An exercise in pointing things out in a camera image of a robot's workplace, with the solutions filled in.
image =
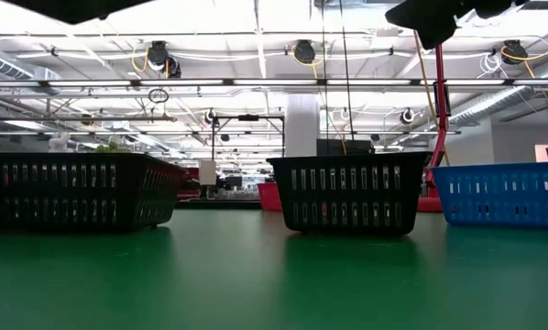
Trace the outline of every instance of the red pole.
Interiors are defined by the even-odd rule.
[[[443,70],[443,49],[441,45],[437,45],[435,48],[436,69],[437,69],[437,101],[439,103],[439,135],[437,137],[437,143],[435,143],[435,150],[431,157],[431,167],[435,167],[438,161],[443,157],[445,137],[447,128],[449,126],[449,119],[447,118],[447,105],[445,104],[445,79]],[[427,172],[426,182],[429,187],[434,188],[435,182],[433,172],[429,170]]]

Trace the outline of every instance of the green table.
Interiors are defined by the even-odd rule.
[[[548,231],[301,236],[177,211],[123,236],[0,234],[0,330],[548,329]]]

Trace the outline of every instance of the blue plastic basket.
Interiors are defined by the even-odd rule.
[[[433,169],[452,225],[548,228],[548,162]]]

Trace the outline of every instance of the plastic basket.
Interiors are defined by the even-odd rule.
[[[0,229],[158,225],[170,220],[182,174],[139,154],[0,153]]]
[[[452,225],[548,228],[548,162],[433,169]]]
[[[268,159],[286,227],[405,235],[414,228],[426,152]]]
[[[259,183],[259,201],[264,211],[282,211],[280,196],[278,194],[278,185],[273,182]]]

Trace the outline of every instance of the black plastic basket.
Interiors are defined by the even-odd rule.
[[[268,159],[290,230],[406,235],[427,152]]]
[[[0,153],[0,229],[127,231],[165,223],[183,173],[141,154]]]

